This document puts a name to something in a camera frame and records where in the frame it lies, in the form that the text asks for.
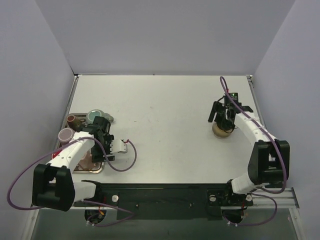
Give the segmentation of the tan yellow mug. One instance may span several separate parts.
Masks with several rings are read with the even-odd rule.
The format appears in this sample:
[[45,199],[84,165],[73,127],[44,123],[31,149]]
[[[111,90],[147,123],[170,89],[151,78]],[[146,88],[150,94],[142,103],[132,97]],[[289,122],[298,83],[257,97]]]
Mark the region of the tan yellow mug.
[[231,130],[225,131],[220,129],[216,122],[212,124],[212,132],[217,138],[221,139],[228,138],[232,134]]

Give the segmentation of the green glazed mug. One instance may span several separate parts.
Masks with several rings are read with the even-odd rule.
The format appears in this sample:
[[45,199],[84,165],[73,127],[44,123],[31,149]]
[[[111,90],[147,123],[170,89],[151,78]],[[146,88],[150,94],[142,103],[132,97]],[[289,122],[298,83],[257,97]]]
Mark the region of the green glazed mug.
[[114,122],[114,117],[108,113],[103,112],[100,109],[93,109],[86,114],[85,120],[87,124],[92,124],[95,117],[103,117],[107,119],[111,124]]

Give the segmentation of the brown mug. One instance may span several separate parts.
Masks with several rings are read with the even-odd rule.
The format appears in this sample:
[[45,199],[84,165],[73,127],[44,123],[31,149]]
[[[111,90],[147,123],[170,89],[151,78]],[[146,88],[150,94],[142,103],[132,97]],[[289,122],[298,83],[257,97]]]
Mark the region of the brown mug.
[[66,123],[68,127],[74,131],[77,131],[85,126],[84,123],[74,114],[69,114],[66,117]]

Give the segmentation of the mauve pink mug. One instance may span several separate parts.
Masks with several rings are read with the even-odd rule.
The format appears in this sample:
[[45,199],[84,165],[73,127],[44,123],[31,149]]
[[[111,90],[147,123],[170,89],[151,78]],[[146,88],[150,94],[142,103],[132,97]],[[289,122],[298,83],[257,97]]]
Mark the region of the mauve pink mug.
[[61,145],[68,144],[74,137],[75,131],[72,128],[63,128],[58,133],[58,141],[61,143]]

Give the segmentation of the red mug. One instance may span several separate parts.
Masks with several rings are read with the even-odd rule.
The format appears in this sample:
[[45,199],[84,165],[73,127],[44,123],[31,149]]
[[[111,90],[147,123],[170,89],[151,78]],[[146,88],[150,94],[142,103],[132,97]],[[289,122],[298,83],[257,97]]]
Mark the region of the red mug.
[[58,150],[58,151],[55,151],[54,153],[52,153],[51,154],[51,160],[53,160],[55,157],[57,157],[60,154],[61,151],[62,150]]

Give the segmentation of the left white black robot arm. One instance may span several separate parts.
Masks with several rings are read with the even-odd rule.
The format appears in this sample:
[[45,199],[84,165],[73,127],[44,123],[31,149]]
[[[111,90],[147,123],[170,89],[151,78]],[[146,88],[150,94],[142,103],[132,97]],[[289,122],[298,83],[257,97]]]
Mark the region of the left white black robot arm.
[[54,210],[68,211],[75,202],[86,200],[97,206],[103,193],[93,182],[74,182],[72,173],[87,152],[93,163],[107,161],[114,136],[109,134],[111,123],[96,116],[93,123],[74,133],[72,140],[47,164],[38,164],[33,171],[32,204]]

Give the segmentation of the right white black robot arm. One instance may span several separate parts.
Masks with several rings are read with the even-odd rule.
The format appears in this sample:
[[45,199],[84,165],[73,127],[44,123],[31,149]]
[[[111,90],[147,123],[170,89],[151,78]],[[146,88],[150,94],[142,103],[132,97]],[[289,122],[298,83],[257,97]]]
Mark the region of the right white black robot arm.
[[238,101],[237,93],[230,93],[214,101],[208,122],[218,138],[227,138],[238,129],[252,146],[246,172],[230,181],[231,187],[223,192],[224,201],[236,204],[242,197],[269,184],[287,185],[290,169],[290,145],[279,140],[262,125],[253,109]]

